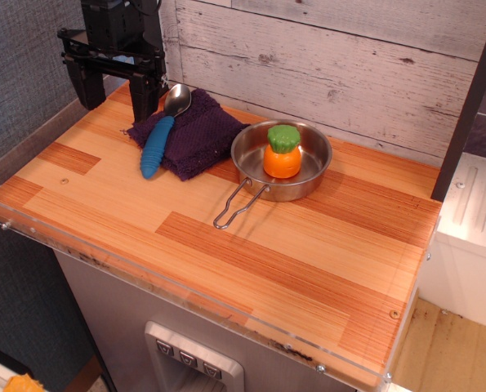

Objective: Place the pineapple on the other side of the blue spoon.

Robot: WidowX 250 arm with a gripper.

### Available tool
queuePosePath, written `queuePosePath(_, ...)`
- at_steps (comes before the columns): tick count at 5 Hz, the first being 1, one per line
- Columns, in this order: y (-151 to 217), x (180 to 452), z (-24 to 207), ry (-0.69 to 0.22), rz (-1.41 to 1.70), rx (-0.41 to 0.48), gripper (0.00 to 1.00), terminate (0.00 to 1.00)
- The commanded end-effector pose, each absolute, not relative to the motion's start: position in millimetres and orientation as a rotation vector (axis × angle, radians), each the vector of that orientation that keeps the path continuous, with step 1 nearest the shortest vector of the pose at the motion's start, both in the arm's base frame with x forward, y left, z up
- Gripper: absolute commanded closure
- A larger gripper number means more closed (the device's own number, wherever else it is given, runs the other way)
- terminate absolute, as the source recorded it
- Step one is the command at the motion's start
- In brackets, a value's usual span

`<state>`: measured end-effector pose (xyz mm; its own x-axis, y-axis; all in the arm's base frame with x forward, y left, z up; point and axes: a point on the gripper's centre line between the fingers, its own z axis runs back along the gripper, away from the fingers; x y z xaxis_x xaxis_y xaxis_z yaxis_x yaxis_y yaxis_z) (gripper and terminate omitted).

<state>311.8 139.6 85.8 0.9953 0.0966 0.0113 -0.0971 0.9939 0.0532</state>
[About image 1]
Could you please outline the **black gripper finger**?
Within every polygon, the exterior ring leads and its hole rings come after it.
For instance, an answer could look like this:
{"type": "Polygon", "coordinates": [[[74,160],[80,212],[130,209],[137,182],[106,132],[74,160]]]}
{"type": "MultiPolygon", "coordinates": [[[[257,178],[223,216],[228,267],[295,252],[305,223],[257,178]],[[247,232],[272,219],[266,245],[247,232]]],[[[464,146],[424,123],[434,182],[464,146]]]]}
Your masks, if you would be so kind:
{"type": "Polygon", "coordinates": [[[65,65],[81,105],[87,110],[96,109],[105,101],[102,73],[70,56],[65,57],[65,65]]]}
{"type": "Polygon", "coordinates": [[[134,73],[129,88],[135,122],[143,123],[158,108],[160,86],[154,78],[134,73]]]}

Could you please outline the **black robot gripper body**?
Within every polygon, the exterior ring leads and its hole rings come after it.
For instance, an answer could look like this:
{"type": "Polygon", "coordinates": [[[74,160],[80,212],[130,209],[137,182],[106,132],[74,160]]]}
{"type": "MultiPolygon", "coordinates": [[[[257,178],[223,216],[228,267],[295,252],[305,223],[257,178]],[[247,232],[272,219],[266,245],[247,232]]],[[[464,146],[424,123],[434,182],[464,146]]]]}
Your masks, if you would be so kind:
{"type": "Polygon", "coordinates": [[[61,29],[62,56],[74,80],[166,76],[160,1],[82,1],[84,29],[61,29]]]}

